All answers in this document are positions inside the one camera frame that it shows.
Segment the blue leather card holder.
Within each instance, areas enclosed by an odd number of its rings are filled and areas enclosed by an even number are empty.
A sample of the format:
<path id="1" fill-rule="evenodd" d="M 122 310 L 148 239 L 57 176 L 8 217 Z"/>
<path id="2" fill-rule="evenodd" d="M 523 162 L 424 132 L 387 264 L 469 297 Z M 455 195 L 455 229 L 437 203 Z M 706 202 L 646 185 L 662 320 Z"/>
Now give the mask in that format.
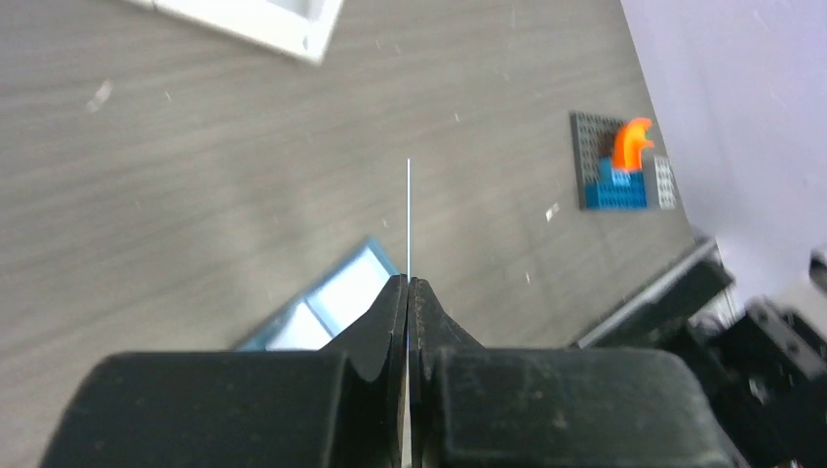
<path id="1" fill-rule="evenodd" d="M 319 350 L 356 322 L 400 273 L 373 237 L 242 338 L 237 351 Z"/>

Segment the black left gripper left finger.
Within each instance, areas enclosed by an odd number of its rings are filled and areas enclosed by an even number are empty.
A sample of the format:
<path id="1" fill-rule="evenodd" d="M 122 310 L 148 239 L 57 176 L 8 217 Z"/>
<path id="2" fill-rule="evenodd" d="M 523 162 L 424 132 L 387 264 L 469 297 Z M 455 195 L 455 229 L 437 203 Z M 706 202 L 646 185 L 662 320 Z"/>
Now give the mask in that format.
<path id="1" fill-rule="evenodd" d="M 130 352 L 96 364 L 45 467 L 397 467 L 408 281 L 316 351 Z"/>

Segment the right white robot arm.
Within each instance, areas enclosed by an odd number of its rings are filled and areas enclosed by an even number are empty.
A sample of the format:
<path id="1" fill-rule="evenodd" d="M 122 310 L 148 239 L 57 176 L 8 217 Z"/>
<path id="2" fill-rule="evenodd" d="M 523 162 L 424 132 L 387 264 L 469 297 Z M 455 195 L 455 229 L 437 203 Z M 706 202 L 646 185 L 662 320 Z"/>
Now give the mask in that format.
<path id="1" fill-rule="evenodd" d="M 751 467 L 826 464 L 826 252 L 810 256 L 802 295 L 750 302 L 709 336 L 687 324 L 665 348 L 700 382 L 719 426 Z"/>

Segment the orange toy brick arch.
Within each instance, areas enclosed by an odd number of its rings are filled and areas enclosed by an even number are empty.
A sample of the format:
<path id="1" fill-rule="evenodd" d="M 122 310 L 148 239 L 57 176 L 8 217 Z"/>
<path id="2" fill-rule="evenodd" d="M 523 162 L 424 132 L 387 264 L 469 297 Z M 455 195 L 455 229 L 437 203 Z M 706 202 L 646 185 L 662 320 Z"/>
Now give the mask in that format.
<path id="1" fill-rule="evenodd" d="M 650 118 L 637 117 L 616 133 L 611 155 L 611 164 L 615 170 L 634 173 L 643 169 L 644 151 L 654 148 L 654 142 L 648 136 L 652 125 Z"/>

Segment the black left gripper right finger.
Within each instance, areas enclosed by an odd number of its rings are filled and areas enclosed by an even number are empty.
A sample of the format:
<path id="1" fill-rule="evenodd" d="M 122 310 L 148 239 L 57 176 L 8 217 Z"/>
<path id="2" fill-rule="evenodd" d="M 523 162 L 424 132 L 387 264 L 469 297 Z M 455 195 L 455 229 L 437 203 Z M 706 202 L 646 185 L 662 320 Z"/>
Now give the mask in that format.
<path id="1" fill-rule="evenodd" d="M 731 467 L 678 356 L 640 348 L 487 348 L 431 285 L 409 283 L 416 467 Z"/>

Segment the white divided plastic bin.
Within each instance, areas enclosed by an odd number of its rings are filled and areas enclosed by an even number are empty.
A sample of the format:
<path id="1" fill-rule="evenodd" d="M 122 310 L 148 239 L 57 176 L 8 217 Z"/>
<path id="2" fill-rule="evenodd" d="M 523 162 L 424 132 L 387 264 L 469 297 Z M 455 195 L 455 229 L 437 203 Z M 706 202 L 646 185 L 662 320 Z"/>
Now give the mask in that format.
<path id="1" fill-rule="evenodd" d="M 313 65 L 323 62 L 344 2 L 265 0 L 133 0 Z"/>

